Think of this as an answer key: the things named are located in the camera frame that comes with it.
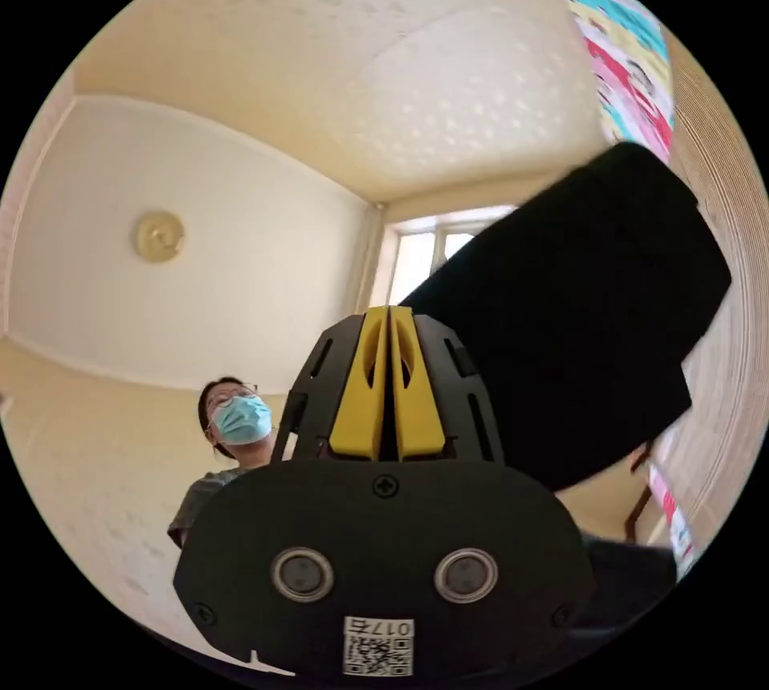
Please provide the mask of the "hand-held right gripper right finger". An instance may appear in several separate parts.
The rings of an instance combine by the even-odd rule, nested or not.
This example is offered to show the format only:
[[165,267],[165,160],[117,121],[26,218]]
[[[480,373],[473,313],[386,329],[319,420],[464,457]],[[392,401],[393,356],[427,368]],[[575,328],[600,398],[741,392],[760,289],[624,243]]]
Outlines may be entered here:
[[390,308],[389,332],[398,458],[436,458],[445,434],[412,310]]

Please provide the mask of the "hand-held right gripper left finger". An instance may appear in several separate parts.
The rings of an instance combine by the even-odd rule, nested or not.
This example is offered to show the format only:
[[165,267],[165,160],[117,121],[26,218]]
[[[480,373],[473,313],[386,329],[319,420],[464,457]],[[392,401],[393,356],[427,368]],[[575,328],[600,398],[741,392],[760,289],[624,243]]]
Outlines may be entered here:
[[383,430],[388,372],[389,309],[363,316],[352,363],[329,437],[334,455],[377,460]]

